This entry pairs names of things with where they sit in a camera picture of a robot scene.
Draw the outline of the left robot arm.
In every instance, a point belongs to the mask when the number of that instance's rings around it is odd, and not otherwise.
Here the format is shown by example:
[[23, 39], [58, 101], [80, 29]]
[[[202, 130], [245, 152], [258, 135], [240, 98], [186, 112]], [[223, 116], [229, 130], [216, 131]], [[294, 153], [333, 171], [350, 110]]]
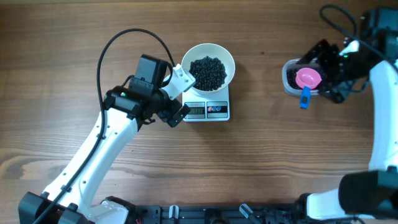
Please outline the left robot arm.
[[188, 70], [142, 55], [135, 75], [100, 98], [101, 112], [89, 136], [62, 173], [40, 194], [19, 203], [21, 223], [128, 223], [134, 205], [108, 197], [92, 205], [112, 163], [153, 115], [175, 127], [190, 111], [177, 97], [195, 84]]

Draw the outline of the pink scoop blue handle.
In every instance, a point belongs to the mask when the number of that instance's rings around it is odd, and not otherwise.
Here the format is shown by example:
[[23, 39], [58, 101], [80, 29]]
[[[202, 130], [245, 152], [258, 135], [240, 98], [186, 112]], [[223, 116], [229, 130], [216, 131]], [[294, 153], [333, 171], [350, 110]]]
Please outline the pink scoop blue handle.
[[311, 91], [322, 81], [320, 74], [312, 68], [301, 68], [297, 71], [295, 82], [302, 89], [300, 108], [306, 110], [310, 104]]

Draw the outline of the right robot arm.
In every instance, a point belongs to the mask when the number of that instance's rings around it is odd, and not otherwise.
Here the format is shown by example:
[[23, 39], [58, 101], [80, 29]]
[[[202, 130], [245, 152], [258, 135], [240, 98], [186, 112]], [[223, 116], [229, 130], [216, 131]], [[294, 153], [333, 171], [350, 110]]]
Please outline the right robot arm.
[[374, 139], [368, 170], [346, 174], [335, 190], [302, 195], [308, 221], [337, 222], [397, 218], [397, 9], [378, 7], [363, 14], [357, 25], [342, 7], [327, 4], [320, 17], [347, 37], [343, 50], [319, 41], [297, 63], [316, 59], [325, 78], [319, 93], [335, 103], [354, 93], [355, 82], [371, 85]]

